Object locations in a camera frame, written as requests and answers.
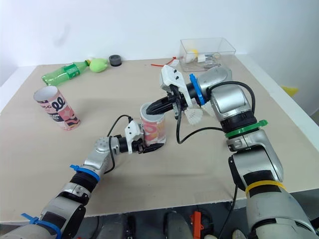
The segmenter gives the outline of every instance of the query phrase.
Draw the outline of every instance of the white table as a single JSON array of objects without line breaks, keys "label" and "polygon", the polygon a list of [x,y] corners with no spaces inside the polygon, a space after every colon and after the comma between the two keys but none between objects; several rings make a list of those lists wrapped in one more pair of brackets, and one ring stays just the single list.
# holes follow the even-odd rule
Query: white table
[{"label": "white table", "polygon": [[[246,65],[253,74],[260,74],[248,58],[241,60],[248,61]],[[41,76],[59,67],[38,66],[0,115],[0,222],[24,221],[20,216],[23,212],[37,216],[71,179],[74,171],[69,165],[84,162],[95,140],[106,134],[117,116],[129,114],[138,119],[143,103],[165,96],[159,88],[160,68],[150,66],[163,62],[167,60],[127,61],[103,73],[85,72],[61,85],[60,91],[81,120],[72,131],[59,129],[33,100],[33,93],[44,86]],[[233,78],[255,92],[255,116],[269,122],[264,129],[284,167],[288,191],[317,188],[319,147],[311,133],[318,129],[309,129],[307,118],[293,119],[291,109],[285,108],[293,104],[292,99],[281,95],[288,103],[280,107],[283,99],[274,100],[278,92],[268,93],[260,79],[257,81],[236,57],[227,64]],[[274,84],[266,78],[261,77],[263,85]],[[272,90],[283,93],[278,85]],[[115,170],[105,175],[94,190],[86,216],[231,200],[231,152],[223,133],[203,131],[178,145],[173,113],[165,117],[167,144],[148,154],[119,155]],[[126,120],[121,121],[114,134],[123,133],[126,124]],[[197,126],[183,119],[181,137],[204,126],[219,126],[219,122],[207,114]],[[244,197],[239,192],[238,198]]]}]

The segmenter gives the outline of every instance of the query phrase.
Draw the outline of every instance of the blue ring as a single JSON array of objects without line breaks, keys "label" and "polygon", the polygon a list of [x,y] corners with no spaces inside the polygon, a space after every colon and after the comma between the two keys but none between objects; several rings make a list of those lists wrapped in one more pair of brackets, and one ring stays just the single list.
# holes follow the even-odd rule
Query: blue ring
[{"label": "blue ring", "polygon": [[205,104],[205,100],[204,100],[204,97],[203,97],[203,94],[201,93],[201,89],[198,85],[198,82],[197,82],[197,79],[195,77],[195,75],[192,73],[189,75],[189,79],[190,81],[192,82],[194,88],[195,88],[195,91],[197,93],[197,96],[199,98],[199,102],[200,102],[200,105],[204,105]]},{"label": "blue ring", "polygon": [[84,173],[90,174],[90,175],[93,176],[98,182],[100,181],[99,175],[97,175],[95,172],[91,171],[90,169],[81,168],[80,166],[78,166],[78,165],[73,165],[73,164],[70,165],[70,168],[73,168],[74,171],[76,171],[76,172],[84,172]]},{"label": "blue ring", "polygon": [[61,239],[61,236],[62,236],[61,230],[55,224],[39,220],[38,217],[33,218],[32,216],[28,215],[27,213],[22,213],[21,216],[29,219],[30,224],[34,224],[34,225],[40,224],[40,225],[45,225],[49,228],[52,228],[56,232],[56,239]]}]

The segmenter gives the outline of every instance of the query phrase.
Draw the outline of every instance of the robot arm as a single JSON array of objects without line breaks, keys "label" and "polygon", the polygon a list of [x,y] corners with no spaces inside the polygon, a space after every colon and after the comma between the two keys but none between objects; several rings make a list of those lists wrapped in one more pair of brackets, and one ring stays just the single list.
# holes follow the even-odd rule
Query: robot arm
[{"label": "robot arm", "polygon": [[141,126],[131,119],[125,128],[125,137],[103,137],[96,141],[84,164],[71,165],[76,173],[42,210],[40,217],[22,214],[30,224],[17,228],[1,239],[70,239],[74,237],[85,215],[92,191],[106,172],[113,154],[146,153],[162,144],[145,147]]},{"label": "robot arm", "polygon": [[[174,83],[175,75],[178,76],[178,84]],[[164,66],[161,87],[168,96],[151,104],[147,113],[160,114],[173,109],[177,115],[176,103],[181,103],[184,110],[191,107],[189,98],[196,99],[199,105],[210,101],[227,138],[227,145],[230,151],[235,152],[228,163],[234,183],[246,192],[248,238],[318,238],[301,206],[281,183],[282,165],[266,133],[260,129],[267,122],[257,122],[254,108],[236,84],[250,88],[233,82],[231,71],[222,65],[211,68],[198,79],[191,74],[190,80],[191,83],[183,85],[182,75]]]}]

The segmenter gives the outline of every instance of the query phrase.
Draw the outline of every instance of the bottle cap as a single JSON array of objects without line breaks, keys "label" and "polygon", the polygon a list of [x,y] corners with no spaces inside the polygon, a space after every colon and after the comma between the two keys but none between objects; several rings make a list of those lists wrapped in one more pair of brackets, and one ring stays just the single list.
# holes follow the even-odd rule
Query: bottle cap
[{"label": "bottle cap", "polygon": [[120,66],[122,64],[121,57],[119,55],[112,55],[109,57],[111,66]]}]

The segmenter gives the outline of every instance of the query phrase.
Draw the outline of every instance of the paper cup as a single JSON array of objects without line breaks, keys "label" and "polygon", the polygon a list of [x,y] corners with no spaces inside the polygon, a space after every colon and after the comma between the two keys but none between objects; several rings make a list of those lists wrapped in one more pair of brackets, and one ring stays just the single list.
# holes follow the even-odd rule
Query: paper cup
[{"label": "paper cup", "polygon": [[79,118],[55,86],[43,87],[34,93],[33,98],[62,129],[72,130],[79,126]]},{"label": "paper cup", "polygon": [[165,118],[161,115],[147,115],[146,109],[151,103],[143,104],[140,110],[142,126],[144,130],[144,141],[147,146],[154,143],[165,143]]}]

